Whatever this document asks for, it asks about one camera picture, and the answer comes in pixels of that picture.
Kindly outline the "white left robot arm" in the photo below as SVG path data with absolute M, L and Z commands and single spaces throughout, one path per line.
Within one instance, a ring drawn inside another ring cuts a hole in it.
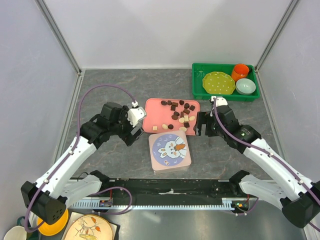
M 138 124 L 147 116 L 143 107 L 134 102 L 132 108 L 107 102 L 101 112 L 83 123 L 76 137 L 58 161 L 35 182 L 26 181 L 21 194 L 28 213 L 33 213 L 44 223 L 52 225 L 73 203 L 97 194 L 106 196 L 110 185 L 99 171 L 83 180 L 68 185 L 68 181 L 103 143 L 118 136 L 128 147 L 144 132 Z

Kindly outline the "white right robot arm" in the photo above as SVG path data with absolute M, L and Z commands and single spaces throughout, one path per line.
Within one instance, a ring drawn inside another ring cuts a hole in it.
M 257 179 L 247 171 L 237 172 L 230 180 L 229 191 L 235 197 L 253 195 L 279 208 L 285 218 L 304 228 L 320 213 L 320 183 L 299 173 L 283 160 L 252 126 L 240 124 L 227 104 L 197 113 L 194 131 L 221 137 L 227 145 L 260 166 L 275 184 Z

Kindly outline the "pink chocolate tray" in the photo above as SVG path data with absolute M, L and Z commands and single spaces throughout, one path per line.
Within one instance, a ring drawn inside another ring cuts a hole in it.
M 200 103 L 196 100 L 150 98 L 145 103 L 146 118 L 143 120 L 142 128 L 145 132 L 155 134 L 170 131 L 178 131 L 188 122 L 189 127 L 185 134 L 195 136 L 194 126 L 196 124 L 197 112 L 201 110 Z M 162 125 L 173 125 L 173 129 L 163 129 Z

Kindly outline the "silver tin lid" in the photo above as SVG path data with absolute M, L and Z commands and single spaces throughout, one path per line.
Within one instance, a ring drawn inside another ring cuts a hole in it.
M 148 143 L 155 174 L 182 171 L 190 167 L 192 159 L 184 131 L 151 134 Z

